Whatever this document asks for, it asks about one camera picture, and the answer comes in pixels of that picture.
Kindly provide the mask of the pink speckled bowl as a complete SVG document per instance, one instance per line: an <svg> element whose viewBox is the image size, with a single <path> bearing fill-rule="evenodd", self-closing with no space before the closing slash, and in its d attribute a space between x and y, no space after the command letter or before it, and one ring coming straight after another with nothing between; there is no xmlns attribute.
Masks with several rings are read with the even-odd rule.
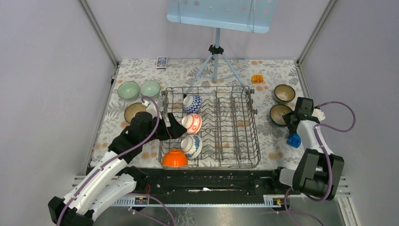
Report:
<svg viewBox="0 0 399 226"><path fill-rule="evenodd" d="M131 123L131 120L136 116L139 112L145 112L146 106L142 103L133 103L129 105L124 111L124 118L127 123Z"/></svg>

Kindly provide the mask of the light green bowl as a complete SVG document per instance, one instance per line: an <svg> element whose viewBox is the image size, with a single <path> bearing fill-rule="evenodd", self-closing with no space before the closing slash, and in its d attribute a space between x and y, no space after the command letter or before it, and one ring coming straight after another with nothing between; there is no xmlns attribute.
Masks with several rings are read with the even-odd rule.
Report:
<svg viewBox="0 0 399 226"><path fill-rule="evenodd" d="M134 81L122 83L117 90L118 96L125 100L134 100L138 98L139 92L140 86Z"/></svg>

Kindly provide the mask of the dark teal gold bowl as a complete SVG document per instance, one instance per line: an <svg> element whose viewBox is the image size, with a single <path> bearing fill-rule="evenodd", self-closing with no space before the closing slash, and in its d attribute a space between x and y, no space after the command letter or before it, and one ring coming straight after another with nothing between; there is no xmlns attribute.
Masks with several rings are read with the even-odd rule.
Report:
<svg viewBox="0 0 399 226"><path fill-rule="evenodd" d="M277 105L274 105L270 109L269 114L270 114L271 120L275 124L277 124L279 126L286 126L286 123L285 123L285 121L283 119L283 116L288 114L288 113L291 113L292 111L293 110L289 106L282 105L282 104L277 104Z"/></svg>

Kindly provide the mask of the dark brown patterned bowl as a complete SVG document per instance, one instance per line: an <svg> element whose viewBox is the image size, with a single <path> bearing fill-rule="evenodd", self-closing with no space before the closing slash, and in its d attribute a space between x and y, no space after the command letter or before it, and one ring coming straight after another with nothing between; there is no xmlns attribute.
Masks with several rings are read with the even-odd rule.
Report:
<svg viewBox="0 0 399 226"><path fill-rule="evenodd" d="M294 100L296 97L295 90L286 84L279 84L275 87L274 97L279 103L288 103Z"/></svg>

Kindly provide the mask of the pale green checkered bowl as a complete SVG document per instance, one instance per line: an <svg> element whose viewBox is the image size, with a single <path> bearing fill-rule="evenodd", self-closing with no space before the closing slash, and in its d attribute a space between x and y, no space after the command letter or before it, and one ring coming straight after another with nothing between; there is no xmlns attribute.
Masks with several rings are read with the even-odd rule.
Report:
<svg viewBox="0 0 399 226"><path fill-rule="evenodd" d="M157 97L161 92L161 85L157 81L146 81L140 87L142 96Z"/></svg>

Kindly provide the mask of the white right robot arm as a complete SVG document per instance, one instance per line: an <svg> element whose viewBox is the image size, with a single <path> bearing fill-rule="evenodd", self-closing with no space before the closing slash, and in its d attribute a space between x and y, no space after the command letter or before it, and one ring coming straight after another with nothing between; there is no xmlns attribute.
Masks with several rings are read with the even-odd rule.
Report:
<svg viewBox="0 0 399 226"><path fill-rule="evenodd" d="M332 200L344 167L344 159L329 149L320 134L320 120L313 115L314 103L310 98L299 97L294 111L283 115L289 134L297 135L304 148L297 168L279 167L270 188L281 194L288 186L315 200Z"/></svg>

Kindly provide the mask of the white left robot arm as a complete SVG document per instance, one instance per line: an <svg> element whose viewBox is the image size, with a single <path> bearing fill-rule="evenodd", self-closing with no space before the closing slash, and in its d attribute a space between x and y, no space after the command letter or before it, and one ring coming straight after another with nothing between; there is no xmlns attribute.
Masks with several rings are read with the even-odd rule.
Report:
<svg viewBox="0 0 399 226"><path fill-rule="evenodd" d="M63 198L55 196L49 201L52 222L58 226L91 226L122 196L143 192L147 187L146 173L128 164L142 152L144 144L180 138L187 131L172 113L167 116L170 126L160 116L137 113L83 181Z"/></svg>

